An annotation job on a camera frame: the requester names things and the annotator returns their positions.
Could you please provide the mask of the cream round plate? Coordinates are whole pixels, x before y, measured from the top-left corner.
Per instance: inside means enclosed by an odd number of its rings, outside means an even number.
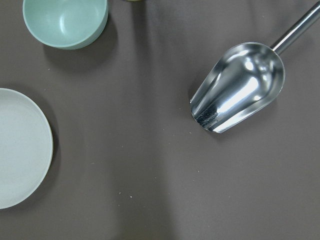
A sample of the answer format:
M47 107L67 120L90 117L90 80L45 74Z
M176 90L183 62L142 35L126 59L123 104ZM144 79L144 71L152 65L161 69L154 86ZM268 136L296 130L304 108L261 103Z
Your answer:
M50 124L38 105L13 89L0 90L0 207L27 199L44 180L53 157Z

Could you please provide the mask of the steel scoop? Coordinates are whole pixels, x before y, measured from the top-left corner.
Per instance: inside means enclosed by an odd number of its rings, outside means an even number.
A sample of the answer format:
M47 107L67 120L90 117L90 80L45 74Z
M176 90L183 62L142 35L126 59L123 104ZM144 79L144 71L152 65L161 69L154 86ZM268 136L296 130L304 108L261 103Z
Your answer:
M274 101L286 77L281 53L319 18L316 2L272 46L244 42L227 50L190 99L193 119L220 134Z

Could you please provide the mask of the mint green bowl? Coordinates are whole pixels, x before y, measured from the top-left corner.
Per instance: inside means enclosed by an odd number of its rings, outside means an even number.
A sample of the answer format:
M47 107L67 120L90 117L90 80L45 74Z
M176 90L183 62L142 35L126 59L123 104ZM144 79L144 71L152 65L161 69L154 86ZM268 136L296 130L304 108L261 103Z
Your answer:
M24 0L22 13L28 31L39 42L77 50L102 34L109 5L107 0Z

